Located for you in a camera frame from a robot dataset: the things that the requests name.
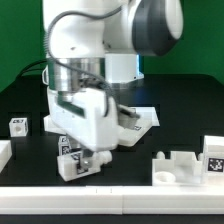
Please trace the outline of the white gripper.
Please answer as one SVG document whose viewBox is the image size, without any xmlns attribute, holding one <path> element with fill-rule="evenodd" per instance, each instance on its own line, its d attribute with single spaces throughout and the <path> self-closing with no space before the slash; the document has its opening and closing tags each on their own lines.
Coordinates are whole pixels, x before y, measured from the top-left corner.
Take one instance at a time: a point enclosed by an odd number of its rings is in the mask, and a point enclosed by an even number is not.
<svg viewBox="0 0 224 224">
<path fill-rule="evenodd" d="M 93 152 L 117 147 L 123 121 L 128 121 L 132 128 L 140 118 L 129 107 L 116 106 L 114 98 L 106 97 L 106 93 L 101 90 L 87 88 L 72 93 L 70 101 L 66 102 L 62 93 L 47 88 L 47 97 L 52 123 L 88 148 L 83 150 L 83 168 L 92 166 Z"/>
</svg>

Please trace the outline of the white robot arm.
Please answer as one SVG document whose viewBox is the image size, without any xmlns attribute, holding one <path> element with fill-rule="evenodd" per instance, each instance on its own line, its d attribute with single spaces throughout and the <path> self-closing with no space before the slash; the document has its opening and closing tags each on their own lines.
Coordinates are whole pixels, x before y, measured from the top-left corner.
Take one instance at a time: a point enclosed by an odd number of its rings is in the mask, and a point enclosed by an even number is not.
<svg viewBox="0 0 224 224">
<path fill-rule="evenodd" d="M 163 56 L 183 32 L 180 0 L 43 0 L 43 75 L 52 123 L 81 145 L 81 165 L 133 146 L 153 120 L 121 105 L 113 83 L 132 82 L 138 56 Z"/>
</svg>

